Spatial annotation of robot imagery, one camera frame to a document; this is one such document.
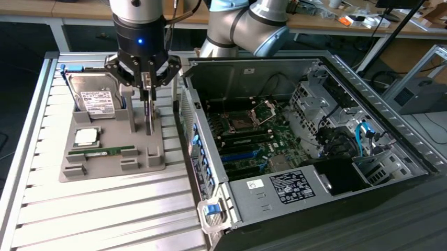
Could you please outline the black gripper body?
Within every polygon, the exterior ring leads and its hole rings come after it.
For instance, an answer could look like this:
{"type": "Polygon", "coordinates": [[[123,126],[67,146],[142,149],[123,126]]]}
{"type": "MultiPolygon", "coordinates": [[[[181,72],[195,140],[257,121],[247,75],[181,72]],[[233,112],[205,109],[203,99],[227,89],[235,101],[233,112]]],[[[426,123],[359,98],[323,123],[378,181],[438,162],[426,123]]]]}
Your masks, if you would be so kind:
{"type": "Polygon", "coordinates": [[[142,24],[125,21],[118,15],[113,15],[117,30],[119,55],[153,59],[157,63],[166,63],[169,53],[166,50],[166,18],[159,16],[153,22],[142,24]]]}

